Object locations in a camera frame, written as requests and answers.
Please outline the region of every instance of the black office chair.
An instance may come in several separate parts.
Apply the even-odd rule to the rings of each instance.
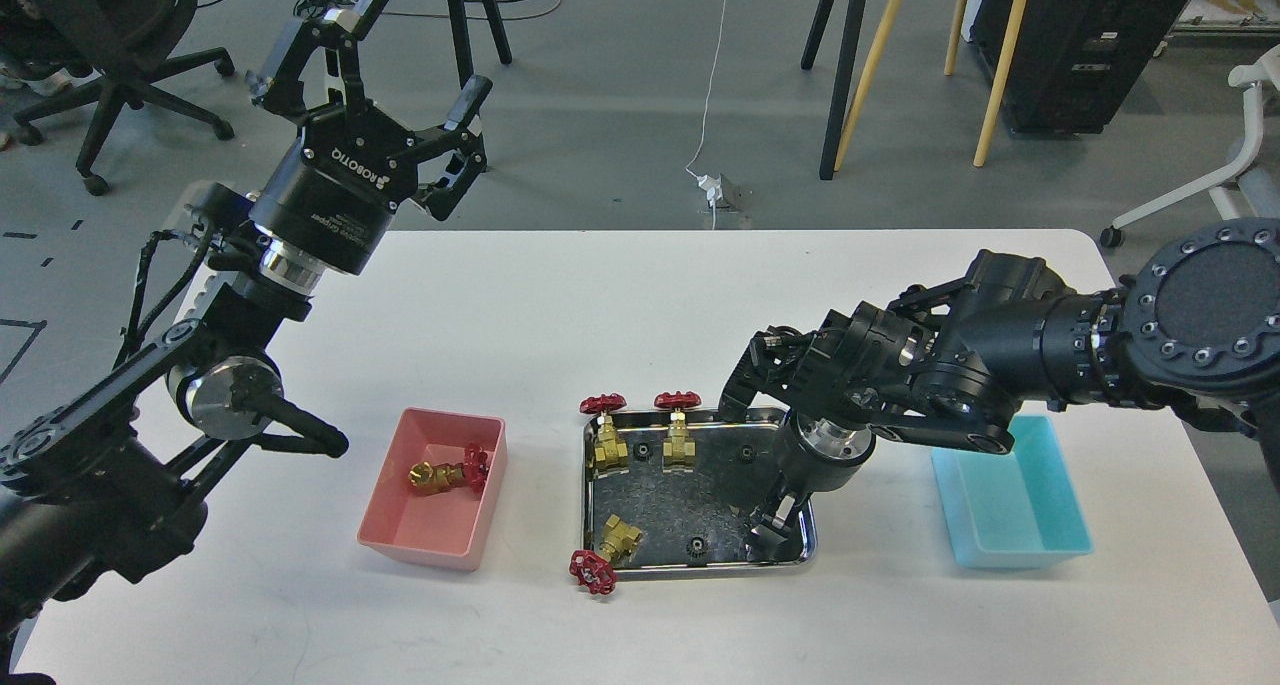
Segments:
[[[209,123],[220,141],[236,137],[228,120],[197,108],[192,102],[156,88],[157,79],[186,73],[196,67],[214,64],[220,76],[232,76],[236,67],[224,47],[169,58],[187,26],[196,14],[196,0],[32,0],[45,20],[32,20],[23,26],[5,26],[8,51],[6,65],[13,69],[26,64],[28,78],[50,67],[68,67],[72,74],[99,70],[96,79],[70,91],[50,97],[38,105],[14,114],[18,123],[17,137],[22,143],[35,146],[44,142],[44,134],[31,122],[55,111],[97,102],[93,119],[84,134],[76,169],[84,181],[84,189],[93,196],[104,195],[106,181],[93,174],[91,166],[97,152],[111,132],[116,117],[128,102],[138,110],[151,102],[180,115],[195,117]]]

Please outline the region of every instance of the white power cord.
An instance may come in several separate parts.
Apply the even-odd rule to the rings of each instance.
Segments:
[[[716,67],[719,64],[719,50],[721,45],[724,42],[724,12],[728,10],[728,0],[721,3],[721,23],[719,33],[716,36],[716,56],[712,58],[712,74],[707,78],[707,100],[703,104],[703,128],[701,133],[698,136],[698,149],[694,151],[694,157],[690,157],[687,165],[685,165],[685,173],[689,173],[696,182],[698,187],[707,189],[707,202],[712,210],[712,229],[716,229],[716,210],[717,204],[722,202],[724,198],[723,188],[721,184],[721,178],[723,175],[699,175],[691,170],[691,166],[703,152],[703,145],[707,142],[707,114],[712,108],[712,86],[716,83]]]

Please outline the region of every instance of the white table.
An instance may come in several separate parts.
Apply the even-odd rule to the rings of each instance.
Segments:
[[[979,247],[1111,286],[1073,230],[392,233],[321,280],[273,343],[287,394],[352,439],[339,461],[252,452],[195,553],[51,603],[22,666],[113,682],[1276,682],[1280,631],[1179,421],[1053,415],[1097,552],[1025,572],[955,565],[928,448],[883,443],[815,497],[786,575],[623,583],[566,572],[580,535],[577,403],[714,402],[748,338],[810,329],[964,274]],[[507,420],[480,570],[397,563],[355,534],[403,407]],[[1028,411],[1041,411],[1028,406]],[[189,434],[156,393],[142,442]]]

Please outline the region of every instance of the gray floor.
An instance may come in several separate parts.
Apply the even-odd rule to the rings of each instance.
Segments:
[[[255,69],[293,1],[229,0],[201,10],[179,51],[220,44],[242,70]],[[402,213],[397,228],[709,228],[703,192],[684,166],[699,141],[721,1],[563,0],[545,18],[508,23],[511,67],[498,64],[483,23],[472,23],[476,68],[495,83],[484,110],[492,172],[448,223]],[[869,0],[864,51],[883,1]],[[550,3],[517,3],[504,14],[534,14]],[[705,147],[694,165],[750,189],[742,215],[722,216],[722,228],[1097,234],[1120,211],[1221,164],[1240,132],[1240,96],[1226,73],[1261,54],[1171,47],[1147,67],[1105,134],[1046,141],[997,133],[988,165],[977,170],[970,157],[987,79],[970,52],[961,52],[956,76],[941,74],[952,0],[908,0],[846,166],[833,182],[819,182],[842,6],[818,65],[805,73],[797,65],[815,3],[728,0]],[[444,3],[393,0],[392,9],[444,12]],[[444,20],[385,15],[361,63],[371,97],[408,125],[439,123],[453,100]],[[316,76],[311,85],[319,92]],[[42,122],[42,146],[0,156],[0,433],[106,371],[137,248],[148,230],[177,222],[188,184],[261,187],[292,142],[292,125],[251,108],[238,78],[220,79],[207,67],[165,87],[227,117],[238,137],[218,142],[206,125],[154,108],[127,110],[96,166],[113,184],[101,198],[87,196],[72,169],[87,108]],[[0,117],[8,120],[32,97],[0,93]],[[1212,219],[1208,198],[1193,198],[1133,225],[1107,262],[1114,274],[1133,271],[1166,239]],[[175,275],[182,260],[160,257],[156,283]],[[856,297],[832,293],[831,305]],[[9,362],[12,370],[3,370]],[[1280,598],[1280,498],[1261,457],[1243,438],[1193,434],[1193,442],[1263,593]]]

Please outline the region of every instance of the red valve handle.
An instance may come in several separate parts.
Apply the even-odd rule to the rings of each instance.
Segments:
[[[575,551],[568,561],[568,574],[577,577],[579,585],[586,585],[593,595],[608,595],[618,584],[613,566],[594,551]]]
[[[703,398],[692,391],[687,393],[676,391],[675,393],[663,393],[653,398],[653,407],[658,407],[659,410],[689,410],[700,405],[703,405]]]
[[[480,446],[467,446],[463,451],[462,476],[467,479],[472,493],[484,493],[484,484],[489,480],[489,453],[480,449]]]
[[[608,396],[595,396],[594,398],[586,398],[577,411],[582,415],[600,415],[602,412],[613,412],[614,410],[622,410],[627,406],[627,398],[617,393],[611,393]]]

